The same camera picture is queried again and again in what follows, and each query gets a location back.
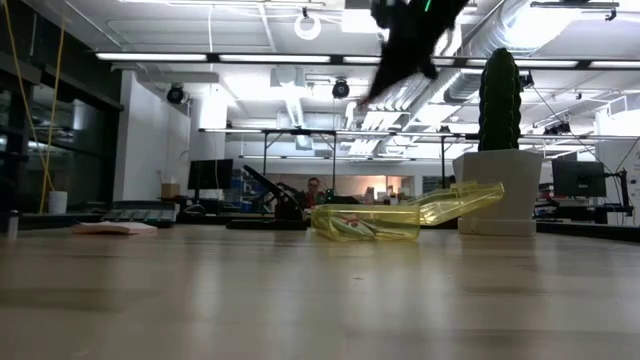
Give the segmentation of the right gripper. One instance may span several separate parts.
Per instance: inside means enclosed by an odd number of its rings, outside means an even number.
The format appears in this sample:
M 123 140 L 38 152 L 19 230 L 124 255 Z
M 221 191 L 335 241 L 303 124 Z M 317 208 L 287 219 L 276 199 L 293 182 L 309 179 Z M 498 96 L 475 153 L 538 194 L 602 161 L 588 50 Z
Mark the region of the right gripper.
M 455 28 L 469 0 L 372 0 L 372 17 L 389 35 L 368 93 L 357 102 L 365 107 L 389 87 L 416 72 L 436 79 L 434 50 L 441 36 Z

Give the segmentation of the yellow transparent pencil case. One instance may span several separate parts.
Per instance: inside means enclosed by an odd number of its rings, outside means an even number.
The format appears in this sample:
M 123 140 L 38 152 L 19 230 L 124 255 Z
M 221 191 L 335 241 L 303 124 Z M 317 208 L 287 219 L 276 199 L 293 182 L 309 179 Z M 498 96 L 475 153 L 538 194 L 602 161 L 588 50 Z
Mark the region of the yellow transparent pencil case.
M 324 204 L 312 209 L 311 227 L 335 241 L 413 241 L 418 238 L 423 225 L 441 225 L 497 203 L 503 195 L 504 187 L 500 183 L 469 181 L 431 191 L 405 205 Z M 402 232 L 402 235 L 373 239 L 339 236 L 329 228 L 328 220 L 332 216 L 355 216 L 376 227 Z

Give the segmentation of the red-handled scissors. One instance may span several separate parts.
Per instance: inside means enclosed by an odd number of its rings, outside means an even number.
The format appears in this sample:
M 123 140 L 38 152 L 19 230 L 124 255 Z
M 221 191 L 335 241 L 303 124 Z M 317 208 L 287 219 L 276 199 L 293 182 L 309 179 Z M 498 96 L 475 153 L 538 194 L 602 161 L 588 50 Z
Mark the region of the red-handled scissors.
M 373 239 L 382 236 L 400 236 L 402 232 L 376 227 L 355 216 L 332 216 L 328 220 L 329 228 L 339 236 Z

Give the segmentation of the pink sticky note pad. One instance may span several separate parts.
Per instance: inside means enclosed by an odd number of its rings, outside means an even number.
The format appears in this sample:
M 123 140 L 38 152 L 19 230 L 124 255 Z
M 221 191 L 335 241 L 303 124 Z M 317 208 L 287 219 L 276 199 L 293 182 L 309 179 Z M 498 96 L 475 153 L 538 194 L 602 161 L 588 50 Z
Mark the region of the pink sticky note pad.
M 119 234 L 140 235 L 156 233 L 158 228 L 139 222 L 98 222 L 79 223 L 73 225 L 71 230 L 77 234 Z

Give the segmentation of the green cactus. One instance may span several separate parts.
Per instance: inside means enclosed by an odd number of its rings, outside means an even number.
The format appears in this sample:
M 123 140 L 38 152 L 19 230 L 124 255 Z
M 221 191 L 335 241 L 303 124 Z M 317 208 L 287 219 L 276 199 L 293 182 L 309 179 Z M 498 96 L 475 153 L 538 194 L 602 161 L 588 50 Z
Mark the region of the green cactus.
M 513 55 L 506 48 L 496 49 L 481 74 L 479 151 L 519 148 L 521 91 Z

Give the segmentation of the person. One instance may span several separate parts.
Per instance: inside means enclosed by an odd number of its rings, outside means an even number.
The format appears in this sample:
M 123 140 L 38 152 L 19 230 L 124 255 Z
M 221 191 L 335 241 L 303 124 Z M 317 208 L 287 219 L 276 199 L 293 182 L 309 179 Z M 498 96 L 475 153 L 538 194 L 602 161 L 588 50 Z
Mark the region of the person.
M 321 190 L 320 180 L 312 177 L 307 181 L 307 190 L 300 196 L 300 204 L 304 209 L 310 209 L 324 201 L 325 194 Z

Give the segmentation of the black computer monitor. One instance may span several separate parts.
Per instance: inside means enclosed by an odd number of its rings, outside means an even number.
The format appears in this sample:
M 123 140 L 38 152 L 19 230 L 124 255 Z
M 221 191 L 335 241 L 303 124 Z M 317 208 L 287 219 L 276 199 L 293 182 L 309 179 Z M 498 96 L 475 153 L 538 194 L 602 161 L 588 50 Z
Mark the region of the black computer monitor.
M 555 159 L 552 161 L 556 196 L 606 197 L 605 169 L 600 162 Z
M 231 188 L 233 160 L 196 160 L 190 163 L 188 188 L 191 190 L 226 190 Z

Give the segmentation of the long ceiling light bar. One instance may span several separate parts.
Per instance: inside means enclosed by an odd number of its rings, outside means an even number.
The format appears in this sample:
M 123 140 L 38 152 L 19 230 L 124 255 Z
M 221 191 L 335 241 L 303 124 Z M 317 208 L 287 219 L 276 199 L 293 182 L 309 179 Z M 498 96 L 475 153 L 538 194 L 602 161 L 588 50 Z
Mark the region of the long ceiling light bar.
M 97 52 L 102 61 L 118 63 L 228 63 L 228 64 L 310 64 L 333 66 L 374 66 L 379 56 L 257 54 L 257 53 L 145 53 Z M 519 67 L 540 70 L 640 71 L 640 59 L 550 59 L 515 58 Z

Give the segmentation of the dark keyboard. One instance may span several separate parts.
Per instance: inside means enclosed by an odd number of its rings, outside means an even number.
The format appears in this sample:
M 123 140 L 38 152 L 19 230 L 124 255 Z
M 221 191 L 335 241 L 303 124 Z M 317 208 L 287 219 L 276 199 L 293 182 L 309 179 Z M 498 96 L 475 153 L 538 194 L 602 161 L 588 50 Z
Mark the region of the dark keyboard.
M 102 216 L 102 221 L 139 222 L 156 227 L 171 227 L 176 220 L 175 203 L 162 201 L 118 201 Z

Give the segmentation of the white cup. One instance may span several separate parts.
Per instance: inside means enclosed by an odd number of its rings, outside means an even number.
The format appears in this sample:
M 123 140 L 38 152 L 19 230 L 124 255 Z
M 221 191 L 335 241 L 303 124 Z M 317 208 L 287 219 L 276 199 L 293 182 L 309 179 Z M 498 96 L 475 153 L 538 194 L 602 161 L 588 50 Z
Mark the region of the white cup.
M 68 193 L 66 191 L 50 191 L 48 194 L 48 213 L 61 215 L 67 212 Z

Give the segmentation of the silver air duct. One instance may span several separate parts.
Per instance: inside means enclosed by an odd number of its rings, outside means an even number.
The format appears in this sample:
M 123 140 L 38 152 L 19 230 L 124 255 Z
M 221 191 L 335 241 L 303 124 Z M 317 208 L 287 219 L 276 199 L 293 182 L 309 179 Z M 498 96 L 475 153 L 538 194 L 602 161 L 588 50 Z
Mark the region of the silver air duct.
M 463 44 L 463 57 L 489 58 L 499 48 L 513 56 L 530 56 L 550 42 L 557 32 L 540 30 L 545 9 L 535 8 L 535 0 L 505 0 L 487 22 Z

